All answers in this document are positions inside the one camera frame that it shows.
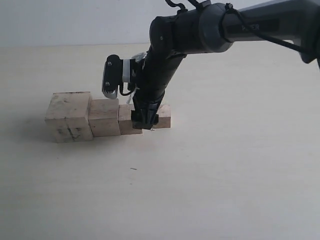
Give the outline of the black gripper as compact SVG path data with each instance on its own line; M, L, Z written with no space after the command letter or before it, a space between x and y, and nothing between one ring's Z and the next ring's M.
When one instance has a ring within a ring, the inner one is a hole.
M156 100L146 100L137 93L133 96L134 110L131 110L132 127L138 130L151 130L153 125L159 123L159 115L157 114L164 93Z

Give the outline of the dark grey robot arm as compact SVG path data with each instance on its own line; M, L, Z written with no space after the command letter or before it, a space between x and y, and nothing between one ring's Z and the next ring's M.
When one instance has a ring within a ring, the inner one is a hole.
M149 28L149 49L134 57L135 129L149 130L158 123L166 87L187 55L223 53L235 42L268 41L297 51L306 64L320 58L317 0L271 0L239 10L206 0L194 7L156 17Z

